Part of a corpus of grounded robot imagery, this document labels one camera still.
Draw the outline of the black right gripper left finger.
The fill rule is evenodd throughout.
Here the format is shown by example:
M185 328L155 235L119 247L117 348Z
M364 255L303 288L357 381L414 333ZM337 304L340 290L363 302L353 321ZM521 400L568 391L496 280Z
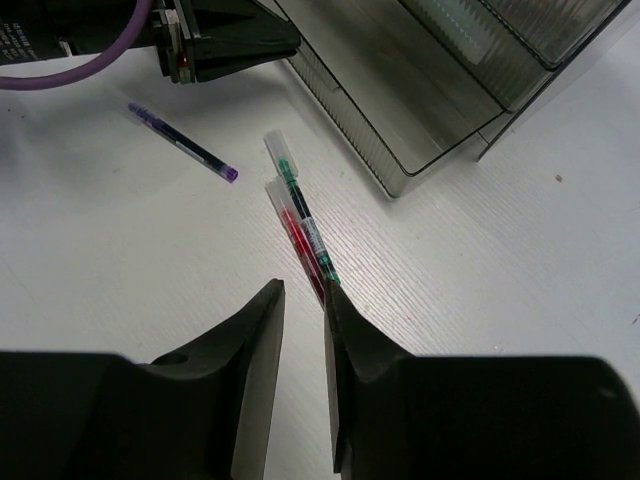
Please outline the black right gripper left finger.
M149 364L3 352L5 479L260 479L284 327L269 281L240 311Z

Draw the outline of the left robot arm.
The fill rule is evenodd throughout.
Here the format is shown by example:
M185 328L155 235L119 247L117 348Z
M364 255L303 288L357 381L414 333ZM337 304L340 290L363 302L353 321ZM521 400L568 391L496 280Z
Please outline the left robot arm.
M38 91L96 75L135 48L155 48L162 74L203 83L293 56L301 35L258 1L4 1L1 63L71 56L91 61L45 77L3 77L4 90Z

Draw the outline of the red clear pen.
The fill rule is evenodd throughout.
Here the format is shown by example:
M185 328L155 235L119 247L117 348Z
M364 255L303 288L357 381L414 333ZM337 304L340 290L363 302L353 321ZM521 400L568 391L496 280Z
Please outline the red clear pen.
M323 276L284 181L276 177L266 184L265 190L321 307L324 307Z

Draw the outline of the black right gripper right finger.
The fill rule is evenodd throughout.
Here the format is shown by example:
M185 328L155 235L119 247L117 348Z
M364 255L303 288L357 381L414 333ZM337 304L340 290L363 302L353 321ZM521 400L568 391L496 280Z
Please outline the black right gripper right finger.
M414 355L324 288L343 479L635 479L639 409L593 356Z

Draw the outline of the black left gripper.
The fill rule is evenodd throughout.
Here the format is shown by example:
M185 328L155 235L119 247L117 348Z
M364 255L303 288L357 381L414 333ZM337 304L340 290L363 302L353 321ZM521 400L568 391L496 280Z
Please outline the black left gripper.
M77 56L101 54L110 47L136 3L38 1L36 6L48 32ZM188 46L186 30L204 39ZM209 82L287 58L299 46L300 35L290 35L290 25L257 1L212 0L153 1L131 45L154 47L162 74L180 84Z

